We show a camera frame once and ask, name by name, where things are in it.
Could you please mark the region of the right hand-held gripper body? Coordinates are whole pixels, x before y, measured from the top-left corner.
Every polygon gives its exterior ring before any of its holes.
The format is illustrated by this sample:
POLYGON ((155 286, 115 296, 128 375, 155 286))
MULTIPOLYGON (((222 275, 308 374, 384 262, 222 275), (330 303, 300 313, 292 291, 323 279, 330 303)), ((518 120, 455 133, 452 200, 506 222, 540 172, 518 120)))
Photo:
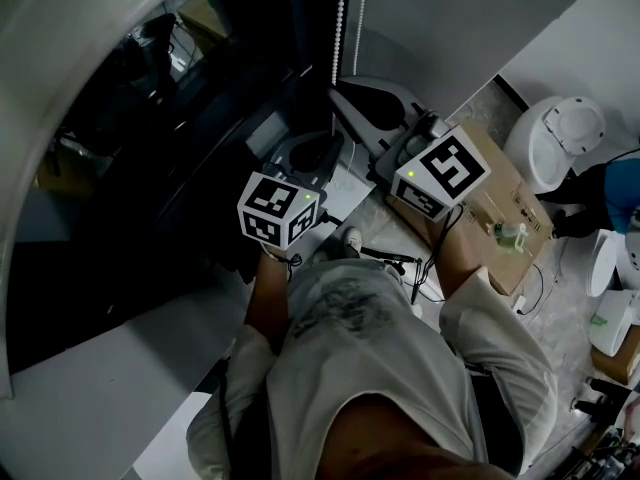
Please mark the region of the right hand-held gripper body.
POLYGON ((367 141, 370 173, 390 195, 437 222, 462 202, 491 169, 460 126, 426 113, 367 141))

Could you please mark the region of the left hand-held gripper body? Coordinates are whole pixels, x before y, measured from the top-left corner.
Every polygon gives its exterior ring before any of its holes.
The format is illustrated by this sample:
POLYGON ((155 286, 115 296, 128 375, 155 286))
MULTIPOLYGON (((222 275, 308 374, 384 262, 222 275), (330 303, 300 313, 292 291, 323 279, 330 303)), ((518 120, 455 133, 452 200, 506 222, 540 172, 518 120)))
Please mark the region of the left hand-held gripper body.
POLYGON ((322 188, 252 172, 237 204, 242 234, 287 250, 316 223, 326 200, 322 188))

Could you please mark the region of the white roller blind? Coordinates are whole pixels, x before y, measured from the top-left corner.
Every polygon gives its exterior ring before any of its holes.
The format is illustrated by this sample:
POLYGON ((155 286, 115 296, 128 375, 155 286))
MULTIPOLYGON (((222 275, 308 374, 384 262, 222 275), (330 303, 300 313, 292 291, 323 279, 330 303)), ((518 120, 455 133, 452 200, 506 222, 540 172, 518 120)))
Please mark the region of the white roller blind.
POLYGON ((13 396, 7 291, 19 218, 42 156, 116 43, 164 0, 0 0, 0 400, 13 396))

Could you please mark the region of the person's right forearm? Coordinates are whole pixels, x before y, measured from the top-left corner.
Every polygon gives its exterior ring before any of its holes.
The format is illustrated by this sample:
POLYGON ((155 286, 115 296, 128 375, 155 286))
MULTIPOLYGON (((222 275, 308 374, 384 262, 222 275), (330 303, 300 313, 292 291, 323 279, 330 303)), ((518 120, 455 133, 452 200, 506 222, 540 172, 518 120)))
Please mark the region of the person's right forearm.
POLYGON ((452 228, 445 220, 425 223, 435 253, 435 269, 445 299, 449 298, 477 269, 480 262, 470 245, 465 230, 458 224, 452 228))

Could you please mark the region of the person's left forearm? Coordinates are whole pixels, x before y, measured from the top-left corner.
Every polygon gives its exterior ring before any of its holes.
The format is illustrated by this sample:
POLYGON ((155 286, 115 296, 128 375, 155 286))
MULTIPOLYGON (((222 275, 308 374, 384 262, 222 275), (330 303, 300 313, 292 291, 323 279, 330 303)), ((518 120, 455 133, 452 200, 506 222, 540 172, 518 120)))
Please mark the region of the person's left forearm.
POLYGON ((261 253, 244 323, 253 327, 276 352, 289 328, 288 267, 278 249, 261 253))

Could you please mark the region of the large cardboard box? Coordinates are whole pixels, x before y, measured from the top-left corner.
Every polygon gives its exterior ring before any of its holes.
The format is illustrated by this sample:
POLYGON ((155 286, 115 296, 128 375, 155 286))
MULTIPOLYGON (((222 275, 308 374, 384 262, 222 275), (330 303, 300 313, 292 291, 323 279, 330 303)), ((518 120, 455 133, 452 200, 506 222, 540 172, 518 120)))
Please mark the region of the large cardboard box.
MULTIPOLYGON (((480 265, 488 270, 488 279, 494 289, 503 295, 511 295, 548 243, 551 220, 529 185, 486 130, 473 121, 458 126, 478 148, 491 173, 437 222, 450 215, 450 224, 458 224, 465 230, 480 265), (494 236, 493 226, 500 222, 522 222, 526 225, 529 236, 523 253, 507 249, 503 239, 494 236)), ((391 206, 418 235, 431 244, 425 216, 392 195, 391 206)))

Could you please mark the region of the white toilet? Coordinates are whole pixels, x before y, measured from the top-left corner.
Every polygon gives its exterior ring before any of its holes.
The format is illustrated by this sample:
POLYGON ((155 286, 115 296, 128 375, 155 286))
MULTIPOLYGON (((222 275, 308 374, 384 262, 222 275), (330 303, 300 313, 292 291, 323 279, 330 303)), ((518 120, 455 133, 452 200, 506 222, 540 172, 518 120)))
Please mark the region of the white toilet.
POLYGON ((536 194, 556 190, 576 159, 602 141, 606 122, 593 100, 552 96, 515 123, 503 151, 536 194))

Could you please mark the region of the black rod tool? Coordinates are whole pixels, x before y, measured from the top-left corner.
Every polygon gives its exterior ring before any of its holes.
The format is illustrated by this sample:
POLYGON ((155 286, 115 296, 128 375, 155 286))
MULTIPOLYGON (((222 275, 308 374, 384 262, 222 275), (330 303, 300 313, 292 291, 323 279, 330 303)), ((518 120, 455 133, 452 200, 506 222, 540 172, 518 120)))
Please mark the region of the black rod tool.
POLYGON ((375 259, 381 260, 386 264, 392 266, 401 276, 406 274, 406 270, 404 268, 404 264, 416 264, 421 265, 421 258, 414 258, 412 256, 408 256, 400 253, 392 253, 388 251, 381 251, 372 249, 369 247, 362 246, 360 249, 360 253, 362 255, 370 256, 375 259))

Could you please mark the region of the white toilet lid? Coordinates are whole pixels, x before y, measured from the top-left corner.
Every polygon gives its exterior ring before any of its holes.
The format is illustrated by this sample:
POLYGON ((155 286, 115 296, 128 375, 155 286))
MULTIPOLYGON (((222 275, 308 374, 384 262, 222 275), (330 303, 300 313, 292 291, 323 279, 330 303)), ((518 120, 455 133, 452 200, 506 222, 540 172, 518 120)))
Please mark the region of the white toilet lid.
POLYGON ((616 269, 619 238, 615 232, 599 230, 589 239, 586 293, 590 297, 599 297, 609 286, 616 269))

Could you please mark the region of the person's white shirt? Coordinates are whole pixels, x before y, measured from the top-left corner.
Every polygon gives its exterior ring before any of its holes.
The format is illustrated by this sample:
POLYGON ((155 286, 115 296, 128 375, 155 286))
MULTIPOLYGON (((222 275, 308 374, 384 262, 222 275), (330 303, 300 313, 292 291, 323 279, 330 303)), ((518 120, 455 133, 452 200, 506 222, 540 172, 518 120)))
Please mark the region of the person's white shirt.
POLYGON ((557 380, 545 353, 477 269, 443 304, 432 328, 411 309, 399 277, 364 259, 323 262, 289 288, 292 321, 274 352, 240 328, 227 388, 187 431, 200 480, 229 480, 226 436, 260 391, 268 396, 275 480, 311 480, 338 412, 362 395, 394 402, 438 445, 465 459, 489 452, 472 377, 488 373, 514 420, 529 465, 551 433, 557 380))

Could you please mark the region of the white ceramic tank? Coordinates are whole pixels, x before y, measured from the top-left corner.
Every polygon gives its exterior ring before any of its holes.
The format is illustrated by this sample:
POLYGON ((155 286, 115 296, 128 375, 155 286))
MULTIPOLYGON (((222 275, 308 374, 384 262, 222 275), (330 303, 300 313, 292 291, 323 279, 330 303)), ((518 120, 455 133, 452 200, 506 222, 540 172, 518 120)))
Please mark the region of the white ceramic tank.
POLYGON ((591 318, 589 341, 613 357, 632 326, 640 326, 640 290, 606 290, 591 318))

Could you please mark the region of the white window sill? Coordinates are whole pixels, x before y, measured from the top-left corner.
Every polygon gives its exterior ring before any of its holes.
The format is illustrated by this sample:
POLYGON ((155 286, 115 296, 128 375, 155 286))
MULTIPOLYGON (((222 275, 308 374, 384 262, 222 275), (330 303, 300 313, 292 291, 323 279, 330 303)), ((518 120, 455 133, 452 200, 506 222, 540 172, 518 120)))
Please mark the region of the white window sill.
POLYGON ((12 480, 121 480, 231 345, 248 297, 215 267, 211 288, 14 374, 0 467, 12 480))

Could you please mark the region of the small brown box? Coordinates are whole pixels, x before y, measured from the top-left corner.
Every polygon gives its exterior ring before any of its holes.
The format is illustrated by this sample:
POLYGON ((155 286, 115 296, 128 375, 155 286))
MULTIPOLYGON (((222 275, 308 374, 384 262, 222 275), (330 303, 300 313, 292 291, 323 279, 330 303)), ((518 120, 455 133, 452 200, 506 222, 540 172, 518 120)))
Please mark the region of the small brown box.
POLYGON ((640 326, 630 328, 614 356, 592 347, 591 359, 597 371, 620 384, 629 385, 633 374, 640 371, 640 326))

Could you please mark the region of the person's bare chest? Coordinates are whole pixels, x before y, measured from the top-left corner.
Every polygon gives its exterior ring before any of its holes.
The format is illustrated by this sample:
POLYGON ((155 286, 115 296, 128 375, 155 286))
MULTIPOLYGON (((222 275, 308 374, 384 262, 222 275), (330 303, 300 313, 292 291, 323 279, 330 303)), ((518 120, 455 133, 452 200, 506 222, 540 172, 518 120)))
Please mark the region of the person's bare chest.
POLYGON ((515 480, 493 465, 436 445, 381 395, 349 401, 324 441, 316 480, 515 480))

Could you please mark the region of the black equipment pile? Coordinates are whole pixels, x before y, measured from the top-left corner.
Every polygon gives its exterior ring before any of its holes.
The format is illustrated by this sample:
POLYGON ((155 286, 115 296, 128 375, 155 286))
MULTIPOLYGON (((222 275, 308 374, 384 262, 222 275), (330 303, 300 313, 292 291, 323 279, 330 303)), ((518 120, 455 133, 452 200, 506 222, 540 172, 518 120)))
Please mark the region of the black equipment pile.
POLYGON ((631 480, 640 473, 640 392, 589 377, 596 401, 575 399, 571 408, 590 417, 594 432, 576 450, 568 480, 631 480))

